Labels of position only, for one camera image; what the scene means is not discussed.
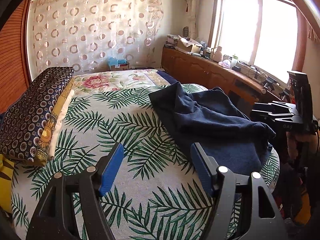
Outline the person's right hand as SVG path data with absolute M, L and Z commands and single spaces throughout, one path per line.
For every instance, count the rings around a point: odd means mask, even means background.
M 288 154 L 292 160 L 295 160 L 298 157 L 298 145 L 300 144 L 308 144 L 308 149 L 311 153 L 316 153 L 318 150 L 318 136 L 315 134 L 287 132 L 286 137 Z

